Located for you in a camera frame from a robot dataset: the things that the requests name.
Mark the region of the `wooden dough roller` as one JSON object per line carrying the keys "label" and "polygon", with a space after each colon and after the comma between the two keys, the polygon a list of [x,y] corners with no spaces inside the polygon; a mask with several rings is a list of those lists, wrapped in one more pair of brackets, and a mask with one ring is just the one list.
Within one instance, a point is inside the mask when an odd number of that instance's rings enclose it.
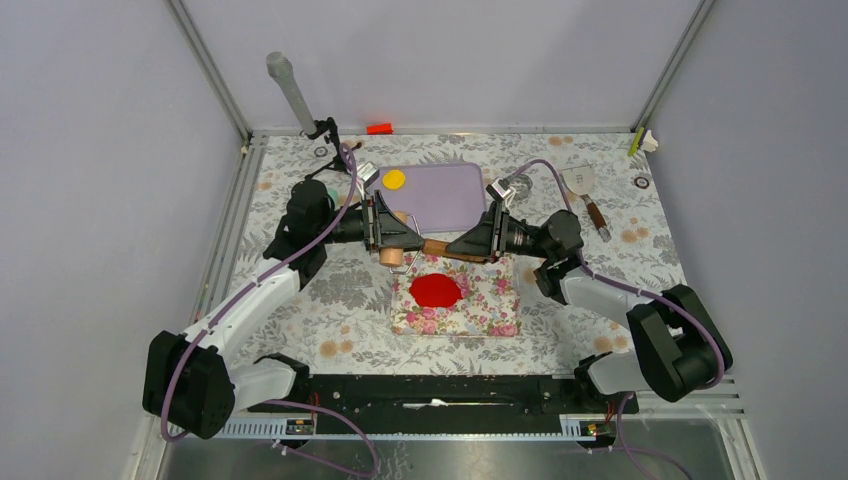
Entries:
{"label": "wooden dough roller", "polygon": [[403,211],[380,213],[375,232],[379,234],[376,242],[379,264],[393,274],[409,273],[422,255],[477,264],[489,261],[486,256],[449,252],[447,242],[424,238],[416,218]]}

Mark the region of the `floral tray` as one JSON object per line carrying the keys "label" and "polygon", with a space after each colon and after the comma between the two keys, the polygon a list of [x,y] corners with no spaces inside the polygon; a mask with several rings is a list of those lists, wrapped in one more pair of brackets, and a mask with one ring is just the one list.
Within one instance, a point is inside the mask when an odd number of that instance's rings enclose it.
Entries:
{"label": "floral tray", "polygon": [[479,264],[424,255],[395,277],[391,330],[417,336],[518,337],[515,262]]}

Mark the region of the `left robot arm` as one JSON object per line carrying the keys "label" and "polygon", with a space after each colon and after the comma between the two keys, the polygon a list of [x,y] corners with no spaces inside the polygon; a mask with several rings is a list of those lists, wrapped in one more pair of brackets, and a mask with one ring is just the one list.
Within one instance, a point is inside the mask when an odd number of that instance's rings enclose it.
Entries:
{"label": "left robot arm", "polygon": [[307,404],[308,365],[270,354],[239,366],[235,356],[315,278],[328,243],[360,243],[396,269],[425,240],[414,215],[391,209],[378,190],[356,206],[336,205],[322,182],[296,183],[254,277],[183,332],[162,331],[150,342],[142,407],[159,418],[165,440],[212,438],[233,413],[271,401],[288,411]]}

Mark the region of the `red dough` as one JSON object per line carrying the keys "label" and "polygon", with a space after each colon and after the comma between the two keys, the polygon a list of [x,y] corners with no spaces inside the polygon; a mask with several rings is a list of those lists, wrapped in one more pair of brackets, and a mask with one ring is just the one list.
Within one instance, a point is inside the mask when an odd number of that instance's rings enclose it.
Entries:
{"label": "red dough", "polygon": [[463,298],[457,282],[441,273],[414,278],[408,291],[419,306],[427,308],[449,308]]}

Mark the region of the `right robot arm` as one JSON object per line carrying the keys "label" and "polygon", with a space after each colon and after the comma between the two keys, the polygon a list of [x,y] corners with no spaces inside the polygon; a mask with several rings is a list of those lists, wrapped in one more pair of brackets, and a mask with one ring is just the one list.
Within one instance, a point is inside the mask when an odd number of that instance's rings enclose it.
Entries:
{"label": "right robot arm", "polygon": [[651,391],[676,402],[721,382],[733,356],[692,288],[678,284],[655,293],[604,276],[587,266],[582,247],[580,222],[568,210],[534,226],[492,205],[444,250],[451,258],[486,261],[505,254],[540,258],[534,277],[544,297],[629,331],[630,351],[594,355],[575,368],[573,396],[583,410],[597,412],[625,392]]}

